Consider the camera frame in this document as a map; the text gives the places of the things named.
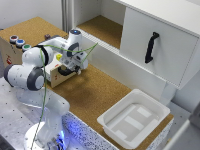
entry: white plastic bin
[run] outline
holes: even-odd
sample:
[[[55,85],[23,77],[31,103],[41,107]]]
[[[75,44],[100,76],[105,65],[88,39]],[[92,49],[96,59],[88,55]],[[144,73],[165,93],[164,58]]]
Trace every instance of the white plastic bin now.
[[[135,89],[97,120],[122,147],[135,149],[169,113],[169,108]]]

